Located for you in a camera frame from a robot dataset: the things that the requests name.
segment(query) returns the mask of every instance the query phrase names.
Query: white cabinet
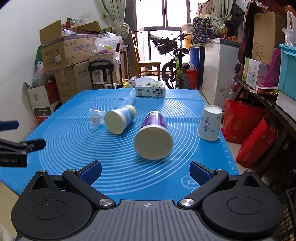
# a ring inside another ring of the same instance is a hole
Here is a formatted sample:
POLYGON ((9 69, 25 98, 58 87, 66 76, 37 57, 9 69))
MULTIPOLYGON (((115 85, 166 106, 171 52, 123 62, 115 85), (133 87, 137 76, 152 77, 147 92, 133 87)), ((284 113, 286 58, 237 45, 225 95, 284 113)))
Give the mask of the white cabinet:
POLYGON ((202 93, 209 104, 224 110, 225 100, 231 99, 230 87, 239 63, 240 43, 227 39, 209 39, 205 44, 205 67, 202 93))

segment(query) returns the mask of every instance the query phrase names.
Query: blue silicone mat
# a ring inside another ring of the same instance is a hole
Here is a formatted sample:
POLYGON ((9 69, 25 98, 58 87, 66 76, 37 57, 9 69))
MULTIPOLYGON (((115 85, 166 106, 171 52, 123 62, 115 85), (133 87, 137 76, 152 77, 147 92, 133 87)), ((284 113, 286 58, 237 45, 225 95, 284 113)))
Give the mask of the blue silicone mat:
POLYGON ((168 89, 165 98, 135 97, 133 88, 81 92, 28 136, 44 138, 45 149, 28 154, 27 168, 0 168, 0 179, 21 194, 37 170, 58 175, 99 160, 102 175, 93 187, 117 203, 120 199, 172 199, 177 203, 199 187, 189 175, 192 161, 238 175, 221 133, 215 142, 197 135, 204 104, 196 90, 168 89), (127 104, 136 108, 137 117, 122 134, 113 135, 104 126, 90 126, 89 109, 109 111, 127 104), (171 154, 157 161, 139 157, 133 147, 134 136, 146 114, 153 110, 164 115, 174 140, 171 154))

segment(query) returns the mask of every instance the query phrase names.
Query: black round disc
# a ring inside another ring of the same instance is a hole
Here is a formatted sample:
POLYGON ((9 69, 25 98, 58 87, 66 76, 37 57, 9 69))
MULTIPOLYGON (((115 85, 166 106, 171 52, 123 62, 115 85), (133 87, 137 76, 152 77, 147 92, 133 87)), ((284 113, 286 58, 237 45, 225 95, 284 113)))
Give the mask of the black round disc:
POLYGON ((238 240, 257 240, 273 234, 283 216, 274 195, 262 188, 233 188, 209 195, 202 218, 217 233, 238 240))
POLYGON ((15 229, 34 240, 57 240, 73 235, 92 217, 92 207, 84 197, 57 191, 55 199, 38 196, 35 203, 16 205, 11 212, 15 229))

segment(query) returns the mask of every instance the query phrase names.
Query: bicycle wheel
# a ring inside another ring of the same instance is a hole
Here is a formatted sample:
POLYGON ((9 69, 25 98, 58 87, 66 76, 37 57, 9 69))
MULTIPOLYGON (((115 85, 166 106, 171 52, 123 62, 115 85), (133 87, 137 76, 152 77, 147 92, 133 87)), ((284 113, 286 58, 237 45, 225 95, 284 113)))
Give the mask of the bicycle wheel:
POLYGON ((180 89, 190 90, 189 79, 185 73, 181 73, 179 75, 179 81, 180 81, 180 89))
POLYGON ((168 62, 166 64, 164 64, 163 69, 162 69, 162 80, 165 81, 165 84, 167 85, 167 87, 169 89, 173 89, 173 81, 174 81, 174 72, 176 70, 176 63, 171 63, 168 62))

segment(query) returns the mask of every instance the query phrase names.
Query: white paper cup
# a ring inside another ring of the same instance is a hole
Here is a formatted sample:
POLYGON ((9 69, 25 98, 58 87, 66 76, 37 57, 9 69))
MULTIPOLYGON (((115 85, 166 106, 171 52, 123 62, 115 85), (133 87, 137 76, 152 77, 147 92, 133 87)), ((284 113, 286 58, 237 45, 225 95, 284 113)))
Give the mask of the white paper cup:
POLYGON ((105 115, 105 125, 113 134, 121 134, 124 129, 133 122, 136 117, 136 109, 132 105, 108 111, 105 115))
POLYGON ((216 141, 219 138, 223 110, 215 105, 205 105, 197 134, 207 141, 216 141))
POLYGON ((149 112, 133 141, 136 152, 148 160, 165 158, 173 149, 163 115, 158 111, 149 112))

